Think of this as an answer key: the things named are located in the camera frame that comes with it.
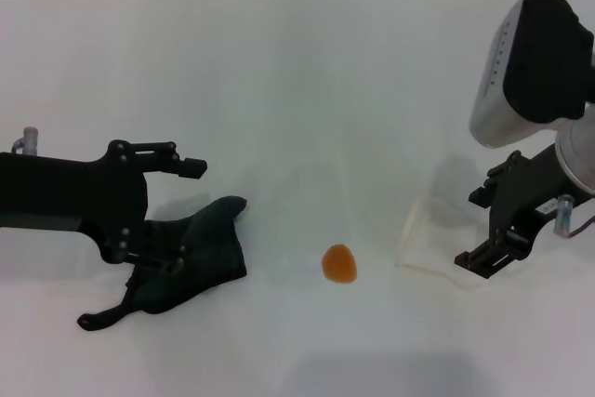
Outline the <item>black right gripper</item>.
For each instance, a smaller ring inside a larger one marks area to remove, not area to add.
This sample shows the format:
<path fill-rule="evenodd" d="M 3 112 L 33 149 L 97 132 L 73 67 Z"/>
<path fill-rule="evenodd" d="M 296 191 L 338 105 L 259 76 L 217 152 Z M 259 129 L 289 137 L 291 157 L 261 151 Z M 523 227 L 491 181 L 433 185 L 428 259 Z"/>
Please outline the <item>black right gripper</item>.
<path fill-rule="evenodd" d="M 537 209 L 563 194 L 575 195 L 575 185 L 558 160 L 554 145 L 531 159 L 518 150 L 487 171 L 483 185 L 469 194 L 477 206 L 491 206 L 489 234 L 470 252 L 455 256 L 454 263 L 489 279 L 511 262 L 524 260 L 533 241 L 553 214 Z"/>

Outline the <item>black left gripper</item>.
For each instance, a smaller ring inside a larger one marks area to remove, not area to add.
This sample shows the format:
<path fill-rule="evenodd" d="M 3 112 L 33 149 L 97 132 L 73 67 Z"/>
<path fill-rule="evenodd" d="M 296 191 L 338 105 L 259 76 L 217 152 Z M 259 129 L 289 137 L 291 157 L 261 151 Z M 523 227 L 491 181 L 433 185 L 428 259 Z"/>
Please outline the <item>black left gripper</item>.
<path fill-rule="evenodd" d="M 80 232 L 110 264 L 177 273 L 185 265 L 186 248 L 145 241 L 148 195 L 143 173 L 199 179 L 206 170 L 205 160 L 182 159 L 173 141 L 114 140 L 91 162 L 3 152 L 1 225 Z"/>

